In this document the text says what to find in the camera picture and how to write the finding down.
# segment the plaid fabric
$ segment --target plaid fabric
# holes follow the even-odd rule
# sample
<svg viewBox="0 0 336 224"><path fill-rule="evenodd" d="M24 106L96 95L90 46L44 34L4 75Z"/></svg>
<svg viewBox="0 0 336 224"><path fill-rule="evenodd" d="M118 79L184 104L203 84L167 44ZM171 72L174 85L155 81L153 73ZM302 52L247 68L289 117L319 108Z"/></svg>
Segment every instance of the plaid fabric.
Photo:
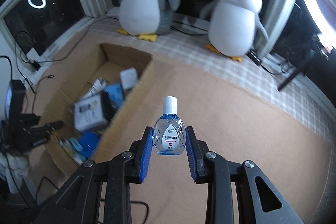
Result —
<svg viewBox="0 0 336 224"><path fill-rule="evenodd" d="M331 208L336 202L336 145L334 136L336 122L304 89L291 82L281 92L278 92L277 86L284 81L285 77L270 75L246 56L243 57L242 62L233 62L223 55L209 51L205 48L208 43L206 35L189 36L172 31L168 35L159 36L157 41L152 43L139 40L137 37L121 35L116 32L119 27L117 20L104 20L95 24L90 32L113 36L116 38L115 43L119 45L134 47L150 53L166 54L231 81L280 107L330 143L332 145L332 160L327 184L311 222L321 223L330 217L333 212Z"/></svg>

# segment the cardboard box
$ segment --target cardboard box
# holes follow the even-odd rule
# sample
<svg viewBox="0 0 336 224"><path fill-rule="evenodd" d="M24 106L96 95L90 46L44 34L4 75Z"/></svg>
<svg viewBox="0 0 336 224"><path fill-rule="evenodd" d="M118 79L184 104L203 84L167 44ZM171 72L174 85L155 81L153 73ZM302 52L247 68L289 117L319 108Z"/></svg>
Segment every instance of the cardboard box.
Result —
<svg viewBox="0 0 336 224"><path fill-rule="evenodd" d="M42 116L41 124L63 120L64 128L53 132L51 140L45 144L53 161L66 175L71 175L78 165L68 156L58 144L58 139L80 137L81 133L74 129L73 103L83 96L99 77L108 85L120 82L119 72L134 67L139 75L139 81L134 89L125 98L124 105L115 114L111 124L101 137L93 160L103 162L111 160L106 150L112 147L118 138L122 127L127 123L142 98L147 93L154 80L152 55L131 47L122 47L113 44L99 44L97 48L84 57L73 72L63 81L60 89L47 104Z"/></svg>

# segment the blue round object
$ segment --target blue round object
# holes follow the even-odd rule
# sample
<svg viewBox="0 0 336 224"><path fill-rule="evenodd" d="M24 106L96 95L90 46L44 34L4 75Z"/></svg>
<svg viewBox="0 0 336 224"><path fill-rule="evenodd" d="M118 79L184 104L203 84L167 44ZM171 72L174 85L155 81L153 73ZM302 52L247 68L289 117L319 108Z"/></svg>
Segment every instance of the blue round object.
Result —
<svg viewBox="0 0 336 224"><path fill-rule="evenodd" d="M91 158L94 150L97 147L99 137L93 132L85 132L82 137L79 139L80 145L83 147L81 155L86 158Z"/></svg>

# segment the triangular cutout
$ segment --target triangular cutout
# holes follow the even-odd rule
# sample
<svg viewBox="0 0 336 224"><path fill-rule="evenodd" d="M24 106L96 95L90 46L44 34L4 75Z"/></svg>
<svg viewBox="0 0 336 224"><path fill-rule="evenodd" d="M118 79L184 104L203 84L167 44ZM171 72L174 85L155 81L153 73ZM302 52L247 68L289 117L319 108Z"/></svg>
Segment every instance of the triangular cutout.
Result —
<svg viewBox="0 0 336 224"><path fill-rule="evenodd" d="M262 210L265 213L282 207L280 200L275 196L261 177L255 178L255 184L257 185Z"/></svg>
<svg viewBox="0 0 336 224"><path fill-rule="evenodd" d="M57 201L57 206L72 211L75 209L83 177L78 177Z"/></svg>

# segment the eye drop bottle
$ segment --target eye drop bottle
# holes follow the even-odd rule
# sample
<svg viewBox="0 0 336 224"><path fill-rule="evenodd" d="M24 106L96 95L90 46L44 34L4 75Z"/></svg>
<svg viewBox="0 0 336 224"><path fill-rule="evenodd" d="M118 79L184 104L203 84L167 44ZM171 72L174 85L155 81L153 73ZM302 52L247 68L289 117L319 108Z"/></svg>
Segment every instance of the eye drop bottle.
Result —
<svg viewBox="0 0 336 224"><path fill-rule="evenodd" d="M177 99L165 97L163 115L154 125L153 145L159 155L181 155L185 147L185 128L177 116Z"/></svg>

